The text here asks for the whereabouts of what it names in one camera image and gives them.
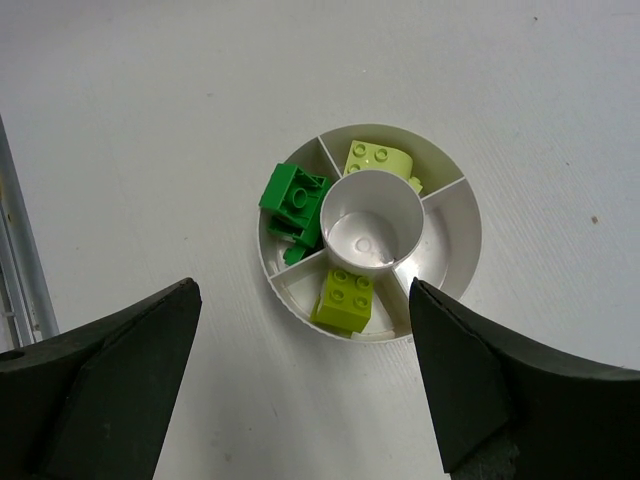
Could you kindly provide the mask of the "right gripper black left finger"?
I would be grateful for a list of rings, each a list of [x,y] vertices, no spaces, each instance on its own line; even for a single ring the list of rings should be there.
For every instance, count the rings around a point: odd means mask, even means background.
[[[201,306],[198,284],[185,278],[2,353],[2,478],[152,478]]]

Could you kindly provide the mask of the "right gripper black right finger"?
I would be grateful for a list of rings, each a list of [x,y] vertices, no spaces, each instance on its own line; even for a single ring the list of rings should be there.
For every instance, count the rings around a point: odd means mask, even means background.
[[[453,479],[635,479],[639,374],[489,320],[414,280],[409,311],[443,470]]]

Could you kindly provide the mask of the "lime green lego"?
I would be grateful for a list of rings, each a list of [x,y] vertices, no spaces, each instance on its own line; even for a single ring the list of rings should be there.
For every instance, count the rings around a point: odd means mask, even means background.
[[[310,320],[347,335],[360,334],[371,318],[373,294],[374,283],[368,277],[330,269]]]

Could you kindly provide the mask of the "dark green sloped lego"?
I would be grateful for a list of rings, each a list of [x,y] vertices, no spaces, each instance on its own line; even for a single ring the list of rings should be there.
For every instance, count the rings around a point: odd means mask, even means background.
[[[302,228],[285,223],[280,217],[272,217],[267,229],[281,239],[306,248],[314,248],[321,241],[318,219],[314,219],[307,227]]]

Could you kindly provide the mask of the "pale green curved lego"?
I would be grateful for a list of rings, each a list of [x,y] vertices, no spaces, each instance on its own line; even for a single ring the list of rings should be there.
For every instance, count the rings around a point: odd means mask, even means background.
[[[385,145],[353,140],[343,174],[348,175],[365,169],[383,170],[403,178],[417,193],[420,193],[423,185],[421,180],[412,174],[413,166],[412,157],[401,150]]]

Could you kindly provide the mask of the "dark green lego plate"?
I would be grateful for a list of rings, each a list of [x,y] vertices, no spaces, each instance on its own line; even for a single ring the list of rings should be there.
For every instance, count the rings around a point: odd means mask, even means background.
[[[291,245],[284,250],[283,261],[286,266],[292,266],[303,260],[308,253],[308,248],[303,245]]]

